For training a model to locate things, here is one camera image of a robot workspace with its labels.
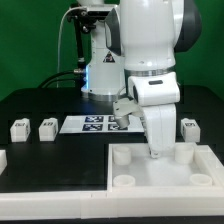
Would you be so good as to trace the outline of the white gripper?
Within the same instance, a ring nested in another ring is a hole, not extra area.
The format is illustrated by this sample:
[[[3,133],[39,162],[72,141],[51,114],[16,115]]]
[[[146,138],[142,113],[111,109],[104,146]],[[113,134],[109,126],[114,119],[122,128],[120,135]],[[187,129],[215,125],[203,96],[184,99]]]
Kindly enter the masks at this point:
[[[150,156],[157,159],[175,145],[176,107],[174,104],[149,106],[142,113]]]

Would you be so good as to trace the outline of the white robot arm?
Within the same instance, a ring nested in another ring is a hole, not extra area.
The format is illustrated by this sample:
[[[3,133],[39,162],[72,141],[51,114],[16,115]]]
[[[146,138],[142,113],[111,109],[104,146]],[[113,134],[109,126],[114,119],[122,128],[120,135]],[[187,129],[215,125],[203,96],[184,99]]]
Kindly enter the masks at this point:
[[[176,138],[180,90],[175,54],[189,50],[201,34],[195,0],[78,0],[92,30],[85,97],[113,101],[120,128],[129,117],[142,120],[150,154],[170,150]]]

